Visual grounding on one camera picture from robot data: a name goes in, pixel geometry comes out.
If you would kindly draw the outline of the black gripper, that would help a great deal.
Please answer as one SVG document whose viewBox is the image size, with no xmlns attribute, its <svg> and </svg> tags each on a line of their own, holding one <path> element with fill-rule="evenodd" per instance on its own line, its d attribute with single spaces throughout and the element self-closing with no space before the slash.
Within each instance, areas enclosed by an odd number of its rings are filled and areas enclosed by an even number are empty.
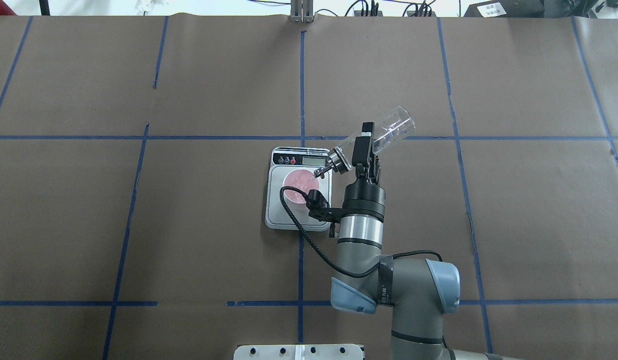
<svg viewBox="0 0 618 360">
<path fill-rule="evenodd" d="M 362 123 L 360 135 L 355 137 L 352 166 L 364 169 L 356 171 L 355 181 L 345 188 L 342 209 L 346 215 L 366 215 L 384 223 L 387 194 L 379 185 L 382 166 L 377 154 L 374 155 L 371 166 L 374 132 L 375 123 L 365 121 Z"/>
</svg>

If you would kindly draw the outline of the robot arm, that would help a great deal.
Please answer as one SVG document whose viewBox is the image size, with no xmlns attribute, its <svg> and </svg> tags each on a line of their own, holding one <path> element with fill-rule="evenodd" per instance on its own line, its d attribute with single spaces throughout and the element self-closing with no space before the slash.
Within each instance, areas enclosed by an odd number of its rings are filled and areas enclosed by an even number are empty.
<svg viewBox="0 0 618 360">
<path fill-rule="evenodd" d="M 386 191 L 379 185 L 373 151 L 375 125 L 363 123 L 350 164 L 355 182 L 342 206 L 330 210 L 339 224 L 331 305 L 341 312 L 375 314 L 392 309 L 392 360 L 499 360 L 494 353 L 454 350 L 444 339 L 444 315 L 459 309 L 461 282 L 454 264 L 417 254 L 383 254 Z"/>
</svg>

